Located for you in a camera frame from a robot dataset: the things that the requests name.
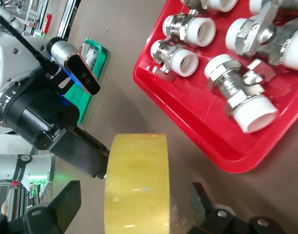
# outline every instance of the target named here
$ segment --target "floor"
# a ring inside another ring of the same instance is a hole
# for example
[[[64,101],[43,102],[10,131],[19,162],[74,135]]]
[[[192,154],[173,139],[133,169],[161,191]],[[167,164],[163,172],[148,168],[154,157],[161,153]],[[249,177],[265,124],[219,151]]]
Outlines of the floor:
[[[66,0],[53,0],[49,34],[55,36]],[[108,148],[117,133],[165,133],[168,138],[171,206],[177,204],[193,225],[192,182],[201,182],[214,203],[234,209],[248,221],[267,216],[287,233],[298,234],[298,121],[252,171],[240,175],[217,168],[133,82],[138,56],[165,0],[83,0],[69,37],[79,47],[86,37],[109,50],[101,73],[101,91],[92,98],[83,127]],[[58,159],[50,197],[70,180],[80,180],[82,206],[67,233],[104,233],[105,181],[89,178]]]

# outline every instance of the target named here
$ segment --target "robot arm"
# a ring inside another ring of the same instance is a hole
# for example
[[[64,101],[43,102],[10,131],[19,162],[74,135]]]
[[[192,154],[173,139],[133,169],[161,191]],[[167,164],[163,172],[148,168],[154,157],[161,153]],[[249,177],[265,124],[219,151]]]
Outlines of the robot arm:
[[[11,13],[9,13],[4,7],[0,6],[0,15],[6,19],[7,22],[10,23],[10,25],[13,26],[13,28],[15,28],[16,30],[20,31],[20,32],[25,32],[29,35],[33,34],[33,27],[23,24],[21,23],[15,16],[13,16]]]
[[[19,1],[16,5],[17,5],[16,13],[18,13],[18,15],[21,15],[22,14],[22,2]]]
[[[76,126],[79,110],[64,97],[74,83],[90,95],[99,91],[84,58],[60,38],[23,38],[2,17],[0,23],[16,36],[0,39],[0,126],[87,175],[103,178],[109,151]],[[56,63],[49,62],[50,56]],[[60,88],[68,77],[72,80]]]

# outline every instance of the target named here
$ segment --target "white plastic pipe fitting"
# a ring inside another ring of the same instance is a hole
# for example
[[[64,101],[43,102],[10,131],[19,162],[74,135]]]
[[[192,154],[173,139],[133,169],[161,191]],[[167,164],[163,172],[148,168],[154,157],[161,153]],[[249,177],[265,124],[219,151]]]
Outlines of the white plastic pipe fitting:
[[[150,50],[151,57],[154,58],[154,54],[160,50],[161,44],[159,43],[161,40],[156,41]],[[165,64],[164,59],[168,58],[158,58]],[[172,55],[170,56],[169,69],[182,77],[189,77],[191,76],[196,70],[199,65],[198,56],[187,49],[178,48],[176,49]]]
[[[258,15],[261,9],[268,2],[276,3],[279,6],[281,13],[298,15],[298,0],[249,0],[250,12],[253,15]]]
[[[181,2],[186,4],[187,0],[181,0]],[[238,0],[207,0],[207,8],[210,10],[228,12],[235,7],[237,2]]]
[[[229,27],[225,38],[228,50],[233,52],[236,51],[237,34],[240,32],[241,27],[246,21],[247,19],[245,18],[237,19]],[[287,68],[298,70],[298,30],[288,42],[288,45],[283,52],[281,62]]]
[[[167,24],[170,18],[168,16],[163,22],[163,34],[167,37]],[[216,35],[216,25],[211,18],[194,18],[187,26],[186,39],[193,46],[205,47],[209,45]]]
[[[213,58],[205,67],[205,76],[210,77],[220,65],[233,60],[223,54]],[[278,116],[278,109],[264,95],[258,95],[238,106],[232,116],[244,133],[256,132],[271,124]]]
[[[250,12],[258,15],[261,12],[262,0],[250,0]]]
[[[298,70],[298,30],[283,53],[282,63],[288,68]]]
[[[230,25],[225,39],[226,47],[228,50],[236,51],[237,35],[246,21],[247,19],[240,18]]]

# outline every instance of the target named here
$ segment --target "bolt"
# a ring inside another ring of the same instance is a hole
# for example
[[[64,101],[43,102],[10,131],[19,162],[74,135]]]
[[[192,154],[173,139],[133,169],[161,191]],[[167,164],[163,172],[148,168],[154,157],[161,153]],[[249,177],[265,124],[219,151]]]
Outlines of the bolt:
[[[39,214],[41,214],[42,212],[40,210],[36,210],[36,211],[33,211],[31,216],[37,216]]]
[[[262,227],[269,227],[269,223],[266,220],[262,219],[262,218],[258,219],[257,223],[258,223],[258,225],[260,225]]]
[[[218,211],[217,215],[221,218],[226,218],[228,216],[227,212],[225,212],[225,211]]]

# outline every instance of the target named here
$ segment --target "green tray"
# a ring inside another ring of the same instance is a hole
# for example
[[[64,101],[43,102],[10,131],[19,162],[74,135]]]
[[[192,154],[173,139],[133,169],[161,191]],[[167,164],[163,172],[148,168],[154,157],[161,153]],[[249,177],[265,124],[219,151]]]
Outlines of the green tray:
[[[98,51],[98,57],[93,68],[93,73],[96,78],[99,79],[99,74],[106,60],[106,54],[104,53],[102,46],[92,39],[86,38],[84,43],[89,44],[91,47],[94,47],[94,49]],[[71,89],[65,94],[65,98],[76,105],[79,109],[80,118],[78,120],[78,123],[80,123],[91,99],[91,96],[85,93],[80,86],[74,84]]]

